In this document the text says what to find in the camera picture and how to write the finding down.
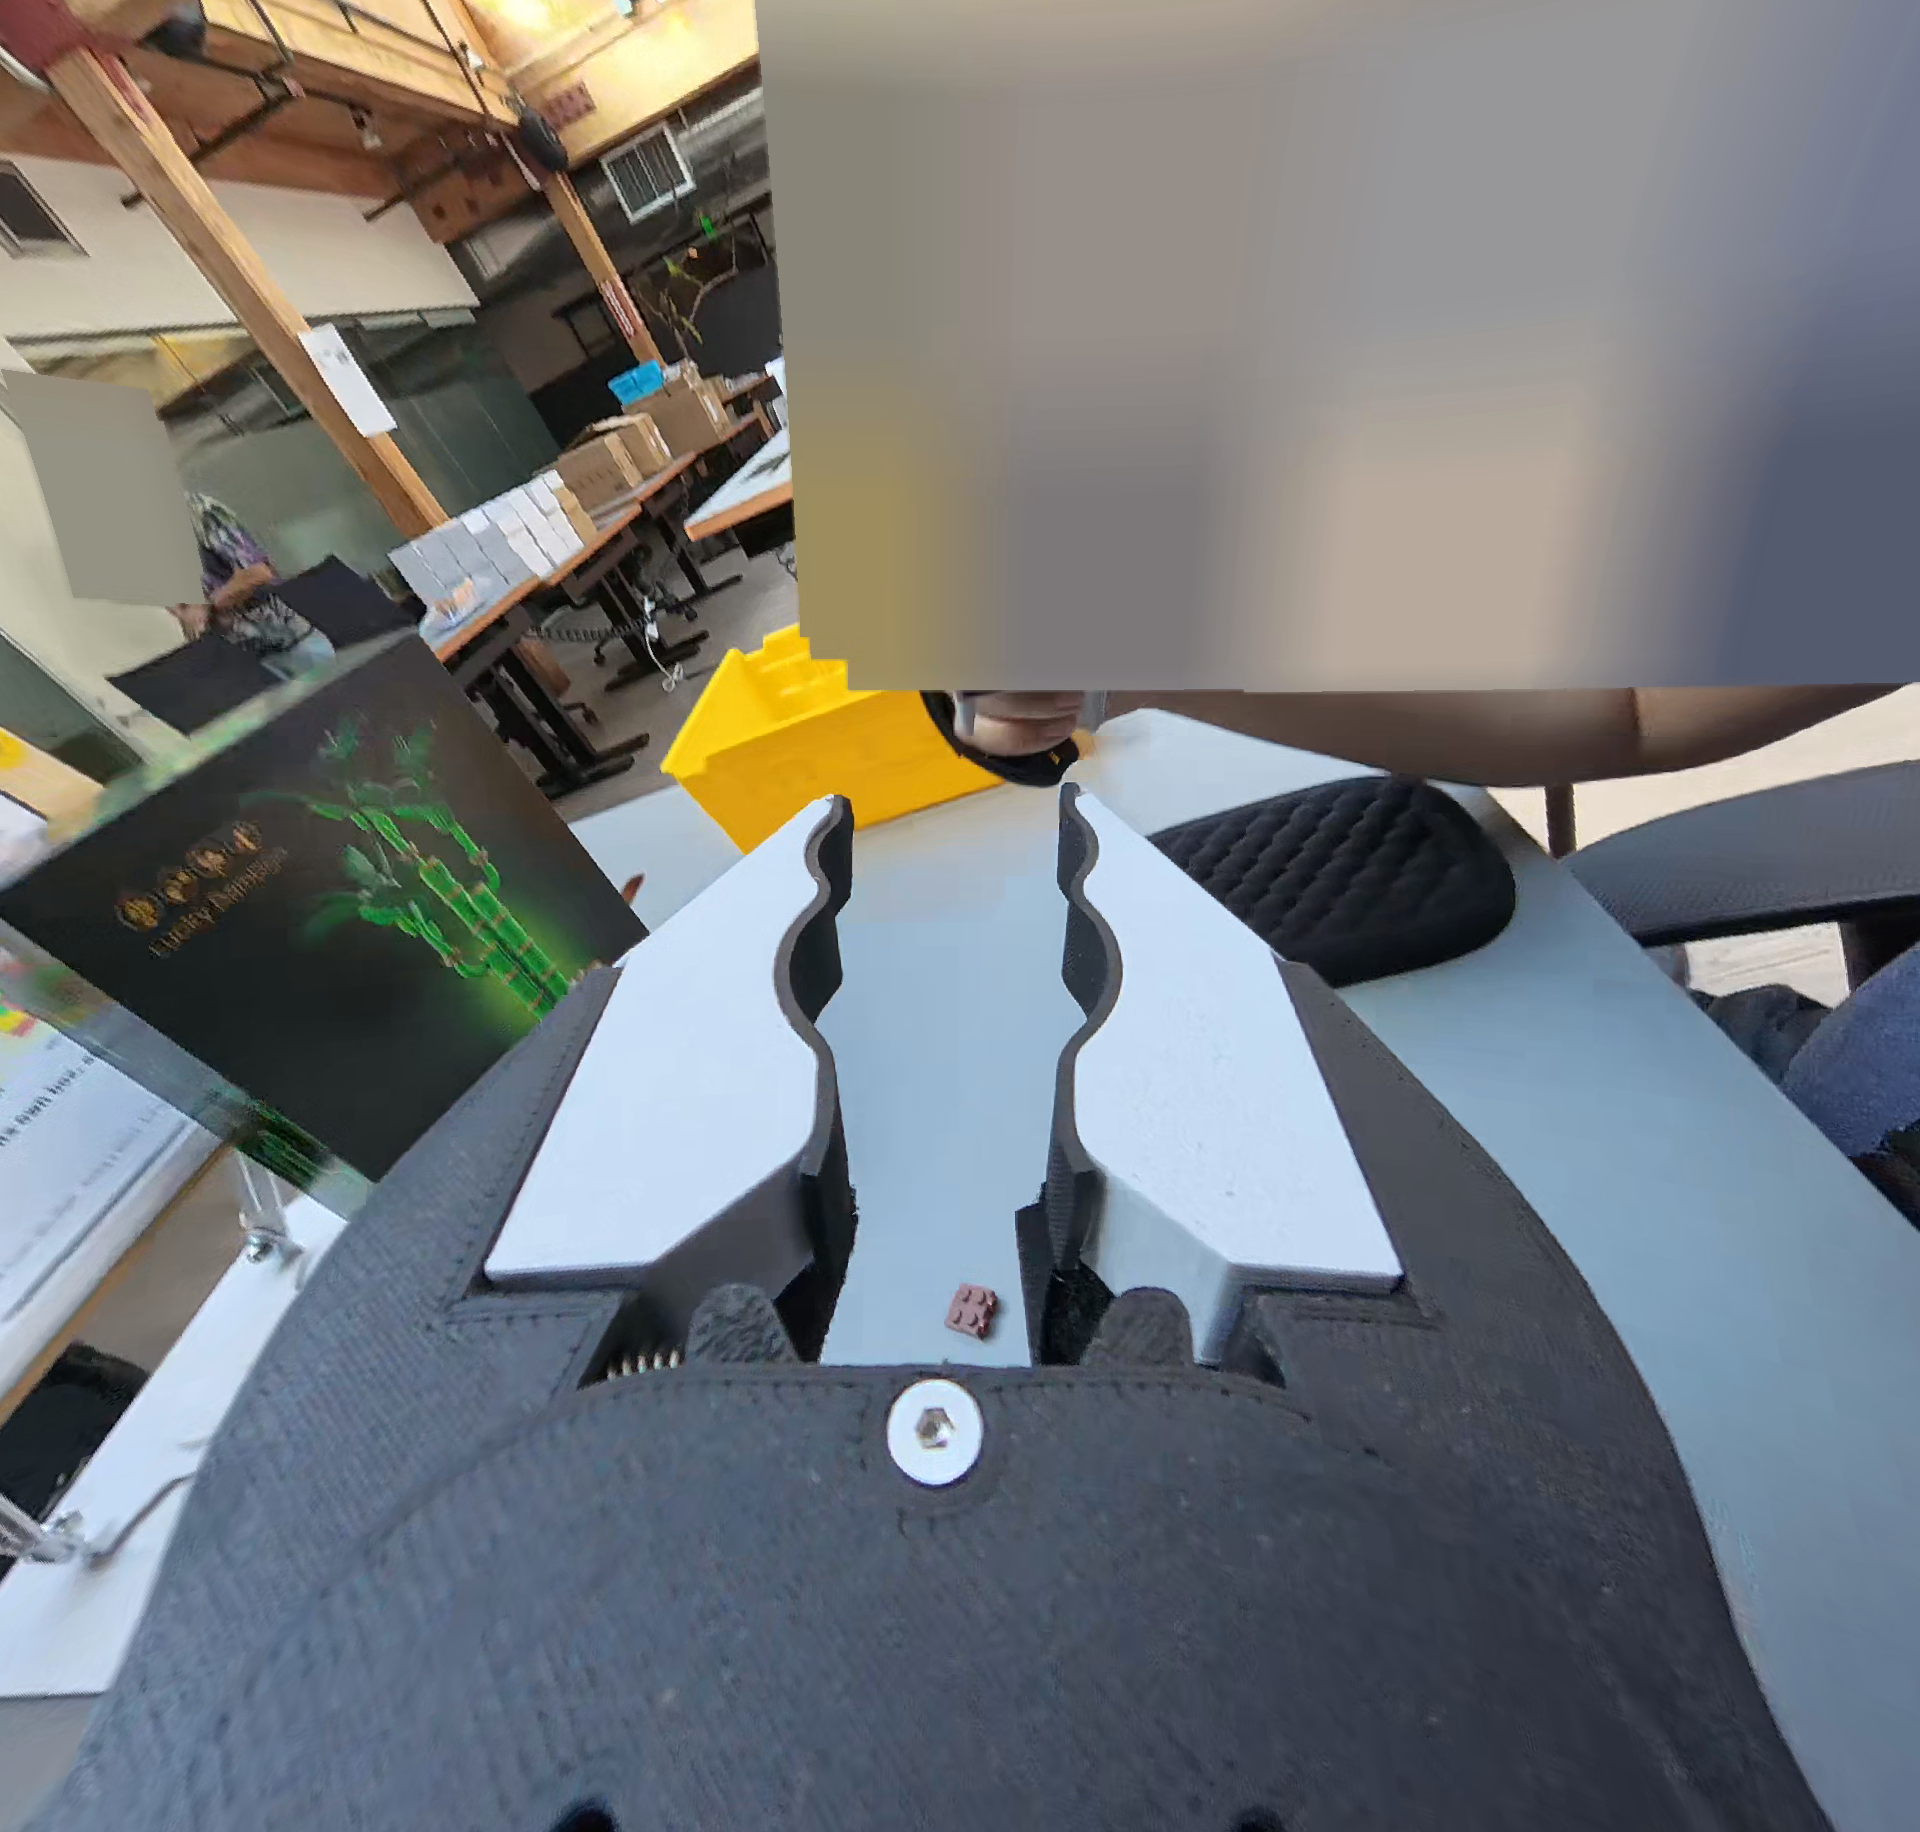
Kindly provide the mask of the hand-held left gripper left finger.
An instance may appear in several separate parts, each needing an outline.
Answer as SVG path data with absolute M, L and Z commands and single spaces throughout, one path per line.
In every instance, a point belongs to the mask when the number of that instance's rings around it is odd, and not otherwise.
M 755 1289 L 821 1358 L 855 1242 L 821 1033 L 852 841 L 851 802 L 815 800 L 616 963 L 489 1283 L 623 1293 L 684 1351 L 712 1293 Z

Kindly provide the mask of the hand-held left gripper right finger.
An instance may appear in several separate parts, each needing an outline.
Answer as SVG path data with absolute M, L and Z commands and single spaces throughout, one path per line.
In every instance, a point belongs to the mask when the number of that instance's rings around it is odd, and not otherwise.
M 1406 1268 L 1288 966 L 1093 790 L 1060 790 L 1062 981 L 1041 1195 L 1017 1215 L 1034 1366 L 1123 1293 L 1169 1293 L 1195 1366 L 1267 1295 L 1379 1301 Z

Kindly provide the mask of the person's right forearm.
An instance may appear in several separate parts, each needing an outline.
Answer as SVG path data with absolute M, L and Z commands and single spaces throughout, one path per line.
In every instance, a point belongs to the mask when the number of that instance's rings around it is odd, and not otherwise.
M 1554 789 L 1724 763 L 1893 695 L 1893 686 L 1498 692 L 1107 692 L 1217 731 L 1479 789 Z

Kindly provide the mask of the white desk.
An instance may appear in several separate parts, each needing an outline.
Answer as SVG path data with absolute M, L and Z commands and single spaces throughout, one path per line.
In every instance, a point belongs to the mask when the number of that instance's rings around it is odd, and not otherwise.
M 1090 789 L 1160 829 L 1357 765 L 1194 724 L 1123 724 Z M 1515 820 L 1462 794 L 1520 880 L 1488 951 L 1351 995 L 1361 1019 L 1509 1170 L 1585 1277 L 1666 1417 L 1704 1494 L 1739 1641 L 1837 1829 L 1916 1829 L 1916 1233 L 1839 1163 L 1641 953 L 1548 870 Z M 1012 1094 L 1064 995 L 1051 800 L 988 794 L 861 833 L 852 947 L 893 933 L 932 959 L 958 933 L 965 971 L 925 980 L 960 1029 L 1006 1031 L 969 1089 L 1004 1089 L 1004 1127 L 958 1129 L 962 1173 L 941 1242 L 986 1251 L 973 1173 L 1030 1139 L 1040 1091 Z M 744 861 L 678 789 L 579 826 L 595 861 L 645 859 L 631 899 L 659 933 Z M 958 1142 L 973 1147 L 960 1165 Z M 991 1189 L 1012 1195 L 1012 1178 Z

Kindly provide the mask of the person's right hand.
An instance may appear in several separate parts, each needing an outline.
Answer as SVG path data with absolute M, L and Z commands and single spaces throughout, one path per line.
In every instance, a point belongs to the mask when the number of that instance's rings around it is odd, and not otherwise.
M 956 724 L 991 759 L 1027 759 L 1074 741 L 1085 713 L 1082 692 L 965 692 Z

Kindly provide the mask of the yellow plastic bin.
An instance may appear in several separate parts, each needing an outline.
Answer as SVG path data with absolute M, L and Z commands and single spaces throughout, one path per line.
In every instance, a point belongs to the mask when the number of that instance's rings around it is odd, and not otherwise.
M 797 623 L 721 658 L 662 770 L 744 853 L 827 795 L 865 829 L 999 787 L 937 734 L 916 692 L 852 691 Z

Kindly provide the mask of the black box with bamboo print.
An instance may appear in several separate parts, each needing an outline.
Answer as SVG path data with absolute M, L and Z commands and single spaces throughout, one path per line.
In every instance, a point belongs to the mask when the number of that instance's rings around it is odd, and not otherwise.
M 646 935 L 408 630 L 52 826 L 2 921 L 8 1003 L 297 1184 L 382 1178 Z

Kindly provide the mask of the long work table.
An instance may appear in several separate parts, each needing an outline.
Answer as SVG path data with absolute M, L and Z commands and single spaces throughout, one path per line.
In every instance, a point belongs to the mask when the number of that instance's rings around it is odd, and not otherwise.
M 564 698 L 532 664 L 530 650 L 564 633 L 564 614 L 595 604 L 608 615 L 607 636 L 646 660 L 636 592 L 623 569 L 639 553 L 645 525 L 663 525 L 686 497 L 690 473 L 704 452 L 672 460 L 662 473 L 622 501 L 593 512 L 580 551 L 553 572 L 538 575 L 485 601 L 447 626 L 419 621 L 419 636 L 466 696 L 485 704 L 506 741 L 520 744 L 538 763 L 541 795 L 564 797 L 628 772 L 650 737 L 601 745 L 593 740 L 598 715 L 582 700 Z
M 715 541 L 790 505 L 790 433 L 768 437 L 712 497 L 684 521 L 691 544 Z

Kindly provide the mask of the cardboard box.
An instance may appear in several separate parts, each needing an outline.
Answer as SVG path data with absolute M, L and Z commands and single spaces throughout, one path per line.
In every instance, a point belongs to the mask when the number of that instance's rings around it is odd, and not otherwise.
M 584 512 L 623 504 L 674 464 L 674 452 L 646 413 L 601 420 L 556 458 L 564 489 Z
M 650 420 L 669 457 L 706 452 L 732 429 L 721 393 L 704 377 L 677 375 L 639 401 L 622 406 L 628 420 Z

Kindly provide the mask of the stack of white boxes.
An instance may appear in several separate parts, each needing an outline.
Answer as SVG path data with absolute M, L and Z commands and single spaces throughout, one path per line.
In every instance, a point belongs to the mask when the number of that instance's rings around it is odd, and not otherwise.
M 475 618 L 584 551 L 592 519 L 556 472 L 515 487 L 388 553 L 428 621 Z

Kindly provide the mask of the printed instruction sheet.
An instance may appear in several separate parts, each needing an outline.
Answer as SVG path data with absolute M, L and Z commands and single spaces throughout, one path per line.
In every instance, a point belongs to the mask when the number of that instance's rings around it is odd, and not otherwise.
M 213 1160 L 218 1141 L 57 1029 L 2 1006 L 2 1387 Z

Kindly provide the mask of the black chair back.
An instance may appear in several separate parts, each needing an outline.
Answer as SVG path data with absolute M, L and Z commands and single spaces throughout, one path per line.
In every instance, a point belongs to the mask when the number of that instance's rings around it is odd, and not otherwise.
M 281 580 L 272 592 L 338 653 L 396 635 L 418 635 L 418 618 L 389 599 L 376 580 L 331 556 L 310 571 Z
M 107 683 L 180 735 L 195 735 L 252 704 L 281 682 L 249 652 L 200 636 Z

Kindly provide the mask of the white paper sign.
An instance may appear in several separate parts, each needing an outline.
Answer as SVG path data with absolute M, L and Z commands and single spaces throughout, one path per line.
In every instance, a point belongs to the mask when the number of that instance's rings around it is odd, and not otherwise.
M 357 436 L 384 437 L 396 431 L 395 413 L 351 351 L 344 332 L 325 324 L 299 332 L 299 345 Z

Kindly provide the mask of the wooden diagonal brace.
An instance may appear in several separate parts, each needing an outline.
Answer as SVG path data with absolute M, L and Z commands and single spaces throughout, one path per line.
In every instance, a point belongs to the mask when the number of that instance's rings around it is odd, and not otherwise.
M 322 427 L 398 533 L 414 541 L 444 525 L 447 521 L 444 505 L 395 440 L 363 436 L 357 429 L 306 348 L 308 324 L 203 182 L 164 120 L 140 93 L 126 64 L 114 54 L 82 45 L 52 63 L 44 78 L 252 337 L 252 345 Z

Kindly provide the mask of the white wall vent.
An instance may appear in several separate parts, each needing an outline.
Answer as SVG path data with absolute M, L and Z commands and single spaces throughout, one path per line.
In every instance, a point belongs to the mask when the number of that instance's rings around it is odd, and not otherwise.
M 674 130 L 656 122 L 599 156 L 599 169 L 628 223 L 674 212 L 698 190 Z
M 13 259 L 82 259 L 84 244 L 59 220 L 59 215 L 13 163 L 2 160 L 0 178 L 2 253 Z

